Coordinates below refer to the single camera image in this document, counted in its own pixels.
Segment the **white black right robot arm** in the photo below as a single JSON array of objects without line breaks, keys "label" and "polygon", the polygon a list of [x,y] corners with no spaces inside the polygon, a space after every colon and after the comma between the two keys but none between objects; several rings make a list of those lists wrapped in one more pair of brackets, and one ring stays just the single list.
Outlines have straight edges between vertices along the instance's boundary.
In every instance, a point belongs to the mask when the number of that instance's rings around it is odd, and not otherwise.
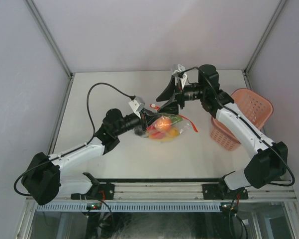
[{"label": "white black right robot arm", "polygon": [[188,83],[188,70],[175,64],[168,86],[156,101],[165,102],[159,112],[178,114],[186,101],[199,100],[203,109],[224,124],[247,151],[248,165],[220,178],[216,191],[219,197],[229,199],[249,186],[259,189],[267,184],[274,185],[275,179],[291,172],[287,165],[287,146],[264,135],[242,113],[234,99],[220,89],[216,67],[205,64],[196,70],[198,81]]}]

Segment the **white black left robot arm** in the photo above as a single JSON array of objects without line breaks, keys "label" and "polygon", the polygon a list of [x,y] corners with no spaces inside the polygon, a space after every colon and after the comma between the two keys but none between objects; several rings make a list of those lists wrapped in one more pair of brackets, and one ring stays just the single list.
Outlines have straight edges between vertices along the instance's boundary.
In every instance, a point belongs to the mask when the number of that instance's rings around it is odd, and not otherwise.
[{"label": "white black left robot arm", "polygon": [[83,194],[94,199],[99,194],[96,179],[89,173],[79,177],[64,177],[64,173],[88,160],[103,156],[119,144],[119,136],[141,128],[145,130],[159,114],[142,109],[137,115],[123,116],[119,109],[110,109],[100,128],[83,144],[58,154],[37,153],[21,178],[22,185],[39,204],[45,205],[60,194]]}]

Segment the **clear zip top bag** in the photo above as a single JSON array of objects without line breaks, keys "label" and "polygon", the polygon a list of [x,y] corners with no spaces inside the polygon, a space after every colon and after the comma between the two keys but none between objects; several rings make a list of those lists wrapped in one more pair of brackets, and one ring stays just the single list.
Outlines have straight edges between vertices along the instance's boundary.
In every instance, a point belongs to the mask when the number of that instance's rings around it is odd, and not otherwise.
[{"label": "clear zip top bag", "polygon": [[138,127],[134,134],[157,142],[170,142],[187,130],[198,133],[195,124],[183,115],[161,113],[152,124],[145,129]]}]

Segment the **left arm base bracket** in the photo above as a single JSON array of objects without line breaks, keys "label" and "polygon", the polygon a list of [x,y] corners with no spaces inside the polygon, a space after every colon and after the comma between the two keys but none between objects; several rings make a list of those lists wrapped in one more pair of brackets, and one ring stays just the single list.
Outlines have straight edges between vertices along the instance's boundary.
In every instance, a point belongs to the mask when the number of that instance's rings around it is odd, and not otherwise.
[{"label": "left arm base bracket", "polygon": [[83,179],[86,190],[83,193],[71,194],[72,200],[113,200],[115,185],[110,183],[100,183],[90,173],[84,172]]}]

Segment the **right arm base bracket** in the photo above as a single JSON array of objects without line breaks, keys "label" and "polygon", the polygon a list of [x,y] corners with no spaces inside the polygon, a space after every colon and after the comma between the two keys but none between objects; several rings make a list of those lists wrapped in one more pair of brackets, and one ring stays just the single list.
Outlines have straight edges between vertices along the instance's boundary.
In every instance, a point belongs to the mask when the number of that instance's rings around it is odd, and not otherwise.
[{"label": "right arm base bracket", "polygon": [[217,183],[202,184],[202,192],[204,200],[225,200],[225,199],[249,199],[248,191],[245,187],[231,190],[226,185],[224,179],[225,176],[232,174],[224,175],[219,178]]}]

